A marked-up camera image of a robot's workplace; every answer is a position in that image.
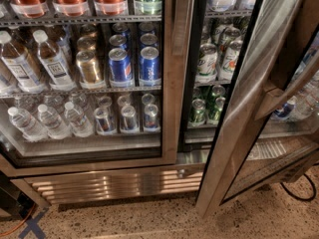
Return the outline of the tea bottle far left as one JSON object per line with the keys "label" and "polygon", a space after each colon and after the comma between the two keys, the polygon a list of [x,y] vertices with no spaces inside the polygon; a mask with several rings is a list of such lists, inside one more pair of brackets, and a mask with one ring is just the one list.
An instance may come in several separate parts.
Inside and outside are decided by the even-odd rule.
{"label": "tea bottle far left", "polygon": [[13,39],[7,31],[0,31],[1,59],[26,93],[45,90],[45,77],[39,63],[27,48]]}

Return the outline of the small silver can left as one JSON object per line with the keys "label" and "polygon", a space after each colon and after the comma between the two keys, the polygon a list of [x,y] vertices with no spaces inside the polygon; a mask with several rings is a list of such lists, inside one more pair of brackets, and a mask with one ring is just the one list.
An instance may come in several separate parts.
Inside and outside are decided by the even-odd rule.
{"label": "small silver can left", "polygon": [[116,122],[114,116],[106,108],[97,108],[94,111],[97,124],[97,133],[100,135],[113,134],[116,132]]}

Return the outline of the front blue Pepsi can left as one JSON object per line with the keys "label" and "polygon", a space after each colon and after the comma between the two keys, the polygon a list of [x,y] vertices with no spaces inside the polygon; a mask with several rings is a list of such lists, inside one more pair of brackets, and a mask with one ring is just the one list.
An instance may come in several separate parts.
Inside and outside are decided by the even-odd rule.
{"label": "front blue Pepsi can left", "polygon": [[115,48],[109,52],[110,82],[113,88],[127,88],[134,85],[134,74],[128,52]]}

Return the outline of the white 7Up can left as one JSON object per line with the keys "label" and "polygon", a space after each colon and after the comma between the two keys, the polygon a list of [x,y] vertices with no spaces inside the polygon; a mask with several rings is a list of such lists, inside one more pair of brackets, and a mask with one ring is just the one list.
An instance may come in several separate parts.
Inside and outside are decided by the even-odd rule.
{"label": "white 7Up can left", "polygon": [[203,44],[199,49],[195,80],[207,83],[216,78],[217,50],[213,44]]}

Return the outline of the water bottle middle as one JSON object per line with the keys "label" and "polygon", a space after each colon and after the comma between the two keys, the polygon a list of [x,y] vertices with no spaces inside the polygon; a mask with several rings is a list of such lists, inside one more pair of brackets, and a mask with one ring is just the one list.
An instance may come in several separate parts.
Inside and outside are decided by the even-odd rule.
{"label": "water bottle middle", "polygon": [[50,138],[63,139],[72,135],[70,127],[54,108],[38,105],[38,118]]}

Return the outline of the white 7Up can right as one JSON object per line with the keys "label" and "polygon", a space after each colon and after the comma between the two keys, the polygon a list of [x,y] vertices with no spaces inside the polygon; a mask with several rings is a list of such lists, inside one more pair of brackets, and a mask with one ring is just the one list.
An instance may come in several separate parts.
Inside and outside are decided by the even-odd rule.
{"label": "white 7Up can right", "polygon": [[221,65],[219,67],[219,80],[230,81],[232,79],[242,44],[243,42],[241,40],[235,40],[232,41],[227,47]]}

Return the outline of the front gold can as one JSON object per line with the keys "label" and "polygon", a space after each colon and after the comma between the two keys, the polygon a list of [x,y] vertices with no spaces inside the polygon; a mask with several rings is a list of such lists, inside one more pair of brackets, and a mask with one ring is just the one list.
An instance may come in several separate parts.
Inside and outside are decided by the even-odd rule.
{"label": "front gold can", "polygon": [[76,56],[76,65],[81,75],[80,85],[83,89],[104,89],[106,82],[99,59],[93,51],[80,51]]}

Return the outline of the steel fridge base grille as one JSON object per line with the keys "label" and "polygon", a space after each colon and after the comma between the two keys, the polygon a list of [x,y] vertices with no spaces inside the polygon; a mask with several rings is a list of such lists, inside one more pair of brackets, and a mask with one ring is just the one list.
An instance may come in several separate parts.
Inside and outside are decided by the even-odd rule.
{"label": "steel fridge base grille", "polygon": [[[199,190],[206,160],[205,151],[181,153],[174,165],[16,178],[13,183],[40,206],[191,192]],[[251,154],[225,199],[265,184],[294,182],[317,160],[316,150],[274,158]]]}

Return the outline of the water bottle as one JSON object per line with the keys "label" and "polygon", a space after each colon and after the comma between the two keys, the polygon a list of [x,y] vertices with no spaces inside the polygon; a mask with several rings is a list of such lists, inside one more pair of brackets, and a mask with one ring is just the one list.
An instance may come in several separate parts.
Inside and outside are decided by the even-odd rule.
{"label": "water bottle", "polygon": [[54,108],[38,105],[38,118],[50,138],[63,139],[72,135],[70,127]]}
{"label": "water bottle", "polygon": [[78,137],[88,137],[94,133],[94,128],[83,109],[72,102],[65,103],[65,118],[69,122],[72,132]]}
{"label": "water bottle", "polygon": [[8,110],[9,121],[18,128],[29,141],[46,138],[47,130],[25,109],[11,107]]}

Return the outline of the blue tape cross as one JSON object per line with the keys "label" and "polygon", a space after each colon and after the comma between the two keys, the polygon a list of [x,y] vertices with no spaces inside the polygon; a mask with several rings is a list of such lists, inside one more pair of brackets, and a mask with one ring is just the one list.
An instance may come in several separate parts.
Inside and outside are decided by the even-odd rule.
{"label": "blue tape cross", "polygon": [[36,239],[45,239],[46,234],[43,229],[39,226],[39,221],[45,216],[48,212],[48,208],[41,208],[38,211],[35,211],[26,221],[26,227],[19,234],[19,239],[26,239],[27,235],[32,232]]}

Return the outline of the green can bottom shelf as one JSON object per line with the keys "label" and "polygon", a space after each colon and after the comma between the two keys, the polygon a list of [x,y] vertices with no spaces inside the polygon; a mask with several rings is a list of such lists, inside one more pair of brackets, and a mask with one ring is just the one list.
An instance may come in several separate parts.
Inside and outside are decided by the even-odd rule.
{"label": "green can bottom shelf", "polygon": [[194,99],[191,103],[191,111],[189,124],[191,126],[199,126],[205,122],[205,101],[202,99]]}

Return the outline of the small silver can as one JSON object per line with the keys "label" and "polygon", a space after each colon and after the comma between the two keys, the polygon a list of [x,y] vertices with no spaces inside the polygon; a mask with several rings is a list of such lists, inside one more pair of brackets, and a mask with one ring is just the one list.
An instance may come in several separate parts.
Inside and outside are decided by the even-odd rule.
{"label": "small silver can", "polygon": [[97,124],[97,133],[100,135],[113,134],[116,132],[116,122],[114,116],[106,108],[97,108],[94,111]]}
{"label": "small silver can", "polygon": [[139,130],[136,109],[133,106],[124,106],[121,109],[121,131],[133,133]]}
{"label": "small silver can", "polygon": [[159,108],[157,105],[149,104],[145,106],[144,129],[146,131],[157,131],[160,129]]}

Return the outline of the tea bottle white cap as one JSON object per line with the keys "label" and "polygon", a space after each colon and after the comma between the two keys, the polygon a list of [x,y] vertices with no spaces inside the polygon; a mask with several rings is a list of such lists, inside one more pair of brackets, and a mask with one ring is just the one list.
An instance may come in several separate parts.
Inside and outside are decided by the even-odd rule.
{"label": "tea bottle white cap", "polygon": [[37,57],[48,73],[55,90],[69,91],[76,85],[69,63],[60,46],[44,30],[36,30],[33,37],[37,44]]}

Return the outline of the steel fridge door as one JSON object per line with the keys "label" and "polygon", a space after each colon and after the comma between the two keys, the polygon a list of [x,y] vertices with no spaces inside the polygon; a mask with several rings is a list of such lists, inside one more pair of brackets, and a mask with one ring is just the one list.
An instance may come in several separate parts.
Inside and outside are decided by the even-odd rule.
{"label": "steel fridge door", "polygon": [[1,0],[1,167],[170,164],[194,0]]}
{"label": "steel fridge door", "polygon": [[196,199],[206,217],[319,158],[319,0],[257,0]]}

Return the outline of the small silver can right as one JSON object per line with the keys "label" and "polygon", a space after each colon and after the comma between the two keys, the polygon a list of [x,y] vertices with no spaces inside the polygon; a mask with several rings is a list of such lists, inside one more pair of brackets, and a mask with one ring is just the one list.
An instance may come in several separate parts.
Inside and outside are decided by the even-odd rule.
{"label": "small silver can right", "polygon": [[144,129],[146,131],[157,131],[160,129],[159,108],[157,105],[149,104],[145,106]]}

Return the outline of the small silver can middle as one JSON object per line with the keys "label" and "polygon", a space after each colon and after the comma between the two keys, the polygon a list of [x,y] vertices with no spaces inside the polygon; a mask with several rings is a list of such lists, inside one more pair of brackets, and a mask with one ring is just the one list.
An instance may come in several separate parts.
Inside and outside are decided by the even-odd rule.
{"label": "small silver can middle", "polygon": [[133,106],[124,106],[121,109],[121,131],[133,133],[139,130],[136,109]]}

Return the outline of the water bottle left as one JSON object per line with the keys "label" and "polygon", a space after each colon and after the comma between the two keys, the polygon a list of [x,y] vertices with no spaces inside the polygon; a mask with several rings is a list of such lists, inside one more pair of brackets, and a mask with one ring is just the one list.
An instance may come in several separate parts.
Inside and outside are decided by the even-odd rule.
{"label": "water bottle left", "polygon": [[18,128],[29,141],[46,138],[47,130],[25,109],[11,107],[8,110],[9,121]]}

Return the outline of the white 7up can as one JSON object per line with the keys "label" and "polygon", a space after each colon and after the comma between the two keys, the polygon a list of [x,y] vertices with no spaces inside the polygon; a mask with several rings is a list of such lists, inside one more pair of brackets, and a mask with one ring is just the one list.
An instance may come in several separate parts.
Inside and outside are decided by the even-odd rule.
{"label": "white 7up can", "polygon": [[195,80],[207,83],[216,78],[217,50],[213,44],[203,44],[199,49]]}
{"label": "white 7up can", "polygon": [[242,44],[243,42],[241,40],[235,40],[232,41],[227,47],[221,65],[219,67],[219,80],[230,81],[232,79]]}

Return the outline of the blue pepsi can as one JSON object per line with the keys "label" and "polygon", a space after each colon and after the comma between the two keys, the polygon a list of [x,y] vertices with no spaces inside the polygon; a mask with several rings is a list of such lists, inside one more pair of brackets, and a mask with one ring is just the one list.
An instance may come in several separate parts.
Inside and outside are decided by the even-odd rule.
{"label": "blue pepsi can", "polygon": [[128,52],[115,48],[109,52],[110,82],[113,88],[127,88],[134,85],[134,74]]}
{"label": "blue pepsi can", "polygon": [[160,52],[155,47],[144,47],[141,50],[140,84],[142,86],[156,86],[161,80]]}

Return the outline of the front blue Pepsi can right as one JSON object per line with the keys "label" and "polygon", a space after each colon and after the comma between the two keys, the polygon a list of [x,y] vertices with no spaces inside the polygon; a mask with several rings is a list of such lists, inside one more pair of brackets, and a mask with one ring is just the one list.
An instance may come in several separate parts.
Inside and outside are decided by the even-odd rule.
{"label": "front blue Pepsi can right", "polygon": [[156,86],[161,80],[160,52],[155,47],[144,47],[141,50],[140,84],[142,86]]}

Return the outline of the water bottle right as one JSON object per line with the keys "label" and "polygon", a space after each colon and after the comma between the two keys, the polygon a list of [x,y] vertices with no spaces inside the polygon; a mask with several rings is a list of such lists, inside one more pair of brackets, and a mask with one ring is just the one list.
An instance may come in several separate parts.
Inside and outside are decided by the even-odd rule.
{"label": "water bottle right", "polygon": [[88,137],[94,133],[94,128],[83,109],[72,102],[65,103],[65,118],[69,122],[72,132],[78,137]]}

